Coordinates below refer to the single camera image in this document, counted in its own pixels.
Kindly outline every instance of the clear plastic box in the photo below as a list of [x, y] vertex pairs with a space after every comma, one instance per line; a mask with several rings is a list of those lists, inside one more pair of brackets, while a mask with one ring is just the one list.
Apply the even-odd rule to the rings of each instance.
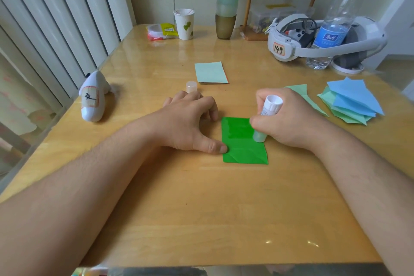
[[315, 12], [313, 7], [295, 7], [288, 3], [275, 5], [252, 5], [249, 12], [248, 25], [256, 33], [264, 33], [266, 29], [272, 24], [274, 18], [278, 21], [295, 13], [305, 13], [311, 17]]

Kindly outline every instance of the water bottle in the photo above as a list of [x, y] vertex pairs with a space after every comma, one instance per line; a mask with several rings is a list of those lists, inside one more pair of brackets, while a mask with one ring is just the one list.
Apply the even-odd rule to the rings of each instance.
[[[311, 48], [339, 46], [354, 21], [362, 0], [334, 0]], [[315, 70], [325, 69], [333, 57], [307, 58], [306, 64]]]

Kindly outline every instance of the person's left hand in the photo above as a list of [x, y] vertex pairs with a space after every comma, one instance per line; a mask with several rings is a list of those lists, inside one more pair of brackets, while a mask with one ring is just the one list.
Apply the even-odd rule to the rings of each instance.
[[163, 107], [142, 119], [153, 129], [157, 143], [179, 150], [198, 150], [211, 154], [227, 152], [227, 146], [200, 132], [200, 117], [208, 113], [210, 119], [217, 121], [219, 111], [211, 96], [203, 97], [199, 92], [188, 94], [179, 91], [174, 98], [168, 97]]

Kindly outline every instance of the fingernail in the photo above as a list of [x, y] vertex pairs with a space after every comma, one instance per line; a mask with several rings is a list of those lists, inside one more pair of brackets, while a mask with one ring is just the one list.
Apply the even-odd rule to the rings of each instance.
[[224, 154], [224, 153], [227, 153], [227, 146], [222, 145], [222, 146], [220, 147], [220, 154]]

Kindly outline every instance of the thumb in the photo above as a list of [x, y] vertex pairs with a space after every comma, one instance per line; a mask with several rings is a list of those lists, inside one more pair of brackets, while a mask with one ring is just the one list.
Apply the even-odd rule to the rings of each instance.
[[227, 146], [223, 142], [208, 138], [201, 132], [195, 138], [193, 148], [210, 154], [224, 154], [227, 152]]
[[261, 116], [256, 115], [250, 118], [250, 125], [253, 129], [266, 133], [267, 135], [273, 135], [275, 124], [274, 124], [274, 116]]

